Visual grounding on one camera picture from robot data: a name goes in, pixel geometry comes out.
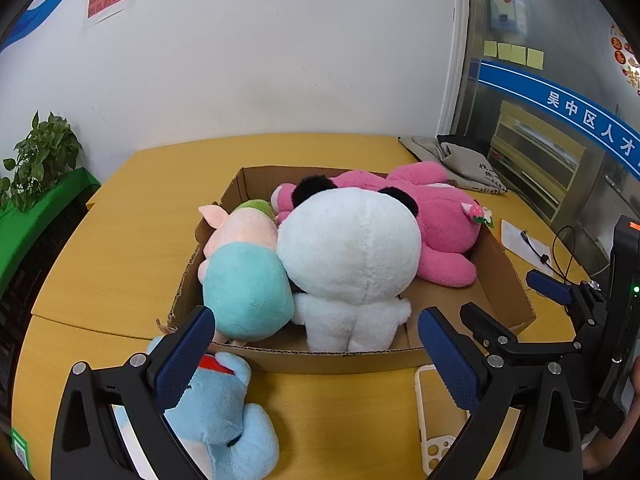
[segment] wooden table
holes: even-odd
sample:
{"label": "wooden table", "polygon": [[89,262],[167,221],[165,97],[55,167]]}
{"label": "wooden table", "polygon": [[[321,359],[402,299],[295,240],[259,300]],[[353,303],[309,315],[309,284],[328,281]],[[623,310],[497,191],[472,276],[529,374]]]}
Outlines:
{"label": "wooden table", "polygon": [[[91,200],[33,309],[13,425],[28,441],[37,480],[49,479],[52,432],[70,367],[79,360],[94,367],[121,364],[158,334],[155,320],[166,318],[195,245],[197,206],[218,199],[240,167],[388,172],[414,160],[392,137],[335,134],[212,139],[132,156]],[[517,196],[475,197],[492,209],[497,225],[507,218],[551,245],[553,233]],[[568,253],[557,248],[565,266]],[[510,258],[523,279],[531,266]],[[586,275],[574,264],[570,277]],[[527,293],[538,319],[521,340],[573,336],[561,307]],[[272,478],[422,480],[414,372],[255,374],[248,400],[265,407],[280,439]]]}

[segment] screw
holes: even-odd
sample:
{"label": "screw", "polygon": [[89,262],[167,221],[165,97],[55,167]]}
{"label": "screw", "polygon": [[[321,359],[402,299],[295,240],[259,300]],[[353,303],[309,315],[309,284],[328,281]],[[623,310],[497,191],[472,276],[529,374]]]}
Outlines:
{"label": "screw", "polygon": [[145,362],[146,355],[144,354],[135,354],[131,356],[131,359],[129,359],[131,366],[135,366],[136,368],[142,366]]}
{"label": "screw", "polygon": [[546,367],[549,368],[549,371],[553,375],[559,375],[562,373],[562,367],[558,363],[549,363]]}
{"label": "screw", "polygon": [[86,370],[86,364],[84,363],[76,363],[74,364],[74,367],[71,368],[71,371],[75,374],[75,375],[80,375],[82,372],[84,372]]}
{"label": "screw", "polygon": [[493,368],[502,368],[504,366],[504,359],[499,355],[490,355],[486,361],[489,363],[489,366]]}

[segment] red decoration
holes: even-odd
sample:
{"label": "red decoration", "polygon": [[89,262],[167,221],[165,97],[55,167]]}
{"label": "red decoration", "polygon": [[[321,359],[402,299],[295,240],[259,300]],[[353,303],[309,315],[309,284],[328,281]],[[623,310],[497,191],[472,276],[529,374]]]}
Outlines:
{"label": "red decoration", "polygon": [[230,370],[226,366],[221,365],[213,355],[204,355],[200,360],[198,368],[206,368],[207,370],[213,370],[215,372],[221,372],[223,374],[235,375],[233,370]]}

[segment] sticky note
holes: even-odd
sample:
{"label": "sticky note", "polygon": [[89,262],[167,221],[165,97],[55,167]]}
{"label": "sticky note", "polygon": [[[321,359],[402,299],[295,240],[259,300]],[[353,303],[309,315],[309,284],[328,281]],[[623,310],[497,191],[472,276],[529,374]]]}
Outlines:
{"label": "sticky note", "polygon": [[527,66],[542,70],[542,62],[545,59],[545,53],[535,48],[530,48],[527,52]]}
{"label": "sticky note", "polygon": [[511,45],[511,60],[520,65],[527,64],[527,47]]}
{"label": "sticky note", "polygon": [[511,43],[498,43],[498,58],[511,61]]}
{"label": "sticky note", "polygon": [[498,55],[498,43],[495,41],[485,41],[484,55],[488,57],[496,57]]}

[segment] stuffed animal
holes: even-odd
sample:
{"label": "stuffed animal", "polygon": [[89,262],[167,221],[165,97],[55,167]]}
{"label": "stuffed animal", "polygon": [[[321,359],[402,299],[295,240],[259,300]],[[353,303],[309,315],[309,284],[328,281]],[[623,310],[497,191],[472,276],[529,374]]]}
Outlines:
{"label": "stuffed animal", "polygon": [[241,346],[275,334],[294,311],[289,279],[275,253],[276,225],[255,207],[231,214],[217,205],[199,210],[216,229],[198,268],[204,304],[216,317],[214,341]]}
{"label": "stuffed animal", "polygon": [[[148,353],[161,338],[154,339]],[[247,362],[233,354],[205,355],[175,408],[164,418],[209,480],[259,480],[276,466],[278,437],[258,404],[245,404]],[[145,480],[157,480],[122,406],[114,412],[124,443]]]}
{"label": "stuffed animal", "polygon": [[204,246],[206,258],[198,267],[198,279],[204,281],[209,258],[216,250],[231,242],[251,242],[275,250],[278,229],[273,223],[274,212],[266,200],[241,203],[231,215],[219,205],[198,208],[207,224],[215,229]]}
{"label": "stuffed animal", "polygon": [[293,322],[313,352],[388,349],[411,314],[400,294],[415,277],[420,229],[415,201],[396,188],[337,188],[324,176],[293,190],[277,253],[304,293]]}
{"label": "stuffed animal", "polygon": [[[367,171],[347,171],[331,181],[338,187],[379,190],[394,186],[418,204],[417,221],[422,235],[418,277],[445,286],[467,286],[476,280],[476,267],[466,253],[478,240],[480,225],[490,212],[464,191],[446,184],[447,173],[436,162],[416,162],[395,168],[386,178]],[[282,184],[271,196],[282,222],[293,210],[295,186]]]}

